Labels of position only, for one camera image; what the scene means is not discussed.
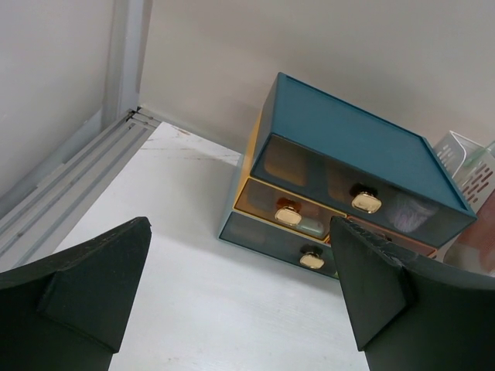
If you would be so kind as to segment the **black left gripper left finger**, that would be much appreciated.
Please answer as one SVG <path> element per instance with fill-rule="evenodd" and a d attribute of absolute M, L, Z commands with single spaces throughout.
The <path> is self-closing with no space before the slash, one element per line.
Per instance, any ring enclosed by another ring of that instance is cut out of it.
<path fill-rule="evenodd" d="M 3 370 L 107 370 L 152 238 L 140 216 L 1 274 Z"/>

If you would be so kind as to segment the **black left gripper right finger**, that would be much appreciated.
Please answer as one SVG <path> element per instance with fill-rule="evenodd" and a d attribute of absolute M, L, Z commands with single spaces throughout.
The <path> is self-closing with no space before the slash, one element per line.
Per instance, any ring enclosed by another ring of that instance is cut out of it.
<path fill-rule="evenodd" d="M 331 248 L 371 370 L 492 370 L 494 279 L 381 239 L 341 217 Z"/>

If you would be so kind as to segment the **clear mesh document pouch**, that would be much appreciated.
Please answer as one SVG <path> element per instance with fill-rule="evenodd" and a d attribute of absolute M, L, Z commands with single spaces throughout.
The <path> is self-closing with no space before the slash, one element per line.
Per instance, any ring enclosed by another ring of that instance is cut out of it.
<path fill-rule="evenodd" d="M 494 276 L 494 191 L 443 255 L 442 262 L 465 271 Z"/>

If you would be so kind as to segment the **teal desktop drawer cabinet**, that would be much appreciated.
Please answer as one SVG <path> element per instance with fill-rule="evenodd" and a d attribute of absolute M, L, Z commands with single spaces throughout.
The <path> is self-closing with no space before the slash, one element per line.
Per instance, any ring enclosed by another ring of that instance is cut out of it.
<path fill-rule="evenodd" d="M 385 214 L 397 194 L 439 211 L 399 232 Z M 331 278 L 334 217 L 426 257 L 476 221 L 425 138 L 285 73 L 271 86 L 228 200 L 223 242 Z M 298 230 L 303 217 L 320 221 L 325 235 Z"/>

